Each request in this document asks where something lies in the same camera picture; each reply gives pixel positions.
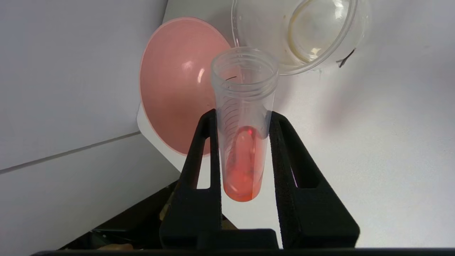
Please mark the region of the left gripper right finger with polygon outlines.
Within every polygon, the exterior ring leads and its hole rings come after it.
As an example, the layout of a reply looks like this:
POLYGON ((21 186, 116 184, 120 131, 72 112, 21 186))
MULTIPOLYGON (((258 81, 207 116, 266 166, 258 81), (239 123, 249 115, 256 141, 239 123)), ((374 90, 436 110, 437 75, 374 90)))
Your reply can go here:
POLYGON ((359 225, 284 115, 272 112, 269 138, 283 248, 354 248, 359 225))

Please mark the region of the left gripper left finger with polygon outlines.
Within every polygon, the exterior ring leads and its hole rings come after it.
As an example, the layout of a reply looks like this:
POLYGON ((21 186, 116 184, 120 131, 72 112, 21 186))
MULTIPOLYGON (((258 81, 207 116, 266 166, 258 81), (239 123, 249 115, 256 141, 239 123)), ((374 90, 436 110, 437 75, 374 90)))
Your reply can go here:
POLYGON ((172 202, 160 226, 162 247, 197 247, 200 235, 221 230, 221 173, 216 110, 200 117, 172 202), (198 189, 206 140, 210 140, 210 187, 198 189))

